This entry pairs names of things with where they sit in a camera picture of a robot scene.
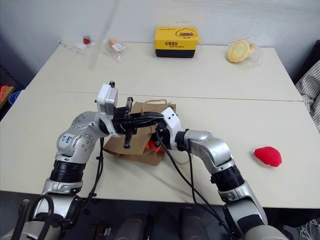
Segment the striped cloth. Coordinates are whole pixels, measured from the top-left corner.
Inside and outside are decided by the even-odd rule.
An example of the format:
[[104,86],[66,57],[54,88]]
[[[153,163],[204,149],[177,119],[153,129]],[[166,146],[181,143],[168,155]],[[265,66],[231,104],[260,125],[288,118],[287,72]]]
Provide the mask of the striped cloth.
[[303,75],[295,86],[320,132],[320,60]]

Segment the white wall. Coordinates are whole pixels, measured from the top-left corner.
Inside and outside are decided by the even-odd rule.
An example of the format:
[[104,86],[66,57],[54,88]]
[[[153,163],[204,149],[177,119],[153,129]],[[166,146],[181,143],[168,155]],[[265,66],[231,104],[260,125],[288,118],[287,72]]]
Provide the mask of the white wall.
[[153,42],[161,25],[195,26],[211,45],[252,37],[294,76],[320,39],[320,0],[0,0],[1,38],[34,73],[59,39],[101,40],[109,24],[124,42]]

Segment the paper bag handle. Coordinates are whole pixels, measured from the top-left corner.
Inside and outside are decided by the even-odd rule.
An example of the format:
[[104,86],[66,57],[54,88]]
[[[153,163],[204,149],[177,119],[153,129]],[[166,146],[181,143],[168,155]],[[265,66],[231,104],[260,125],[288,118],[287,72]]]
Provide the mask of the paper bag handle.
[[145,104],[146,104],[146,103],[161,102],[161,101],[164,101],[164,102],[165,102],[165,108],[167,108],[167,107],[168,107],[168,103],[167,103],[167,100],[166,100],[166,99],[152,99],[152,100],[148,100],[148,101],[145,101],[144,103],[142,103],[142,106],[141,106],[141,115],[142,115],[142,116],[144,115],[144,107],[145,107]]

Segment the brown paper bag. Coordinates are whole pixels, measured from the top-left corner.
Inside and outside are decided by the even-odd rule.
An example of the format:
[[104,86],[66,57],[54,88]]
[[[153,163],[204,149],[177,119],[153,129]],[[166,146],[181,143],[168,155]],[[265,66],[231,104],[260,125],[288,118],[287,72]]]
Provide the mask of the brown paper bag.
[[[147,103],[159,101],[165,101],[165,104]],[[146,102],[135,102],[132,106],[131,113],[161,113],[167,107],[171,107],[174,111],[176,111],[176,105],[167,103],[165,99],[150,100]],[[131,147],[129,149],[124,148],[125,136],[111,137],[109,141],[104,145],[104,149],[117,158],[156,166],[161,162],[162,158],[164,157],[164,152],[156,152],[154,149],[146,148],[146,145],[150,140],[152,133],[154,133],[155,130],[155,126],[138,128],[136,134],[132,135]]]

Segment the plastic wrapper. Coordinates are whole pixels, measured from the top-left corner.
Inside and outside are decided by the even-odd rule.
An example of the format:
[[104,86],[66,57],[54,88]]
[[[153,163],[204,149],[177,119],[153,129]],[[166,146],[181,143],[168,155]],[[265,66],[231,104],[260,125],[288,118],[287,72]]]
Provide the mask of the plastic wrapper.
[[249,37],[228,43],[226,58],[245,67],[261,66],[262,51]]
[[102,41],[101,52],[118,62],[122,62],[127,58],[128,49],[123,42],[114,38],[105,38]]

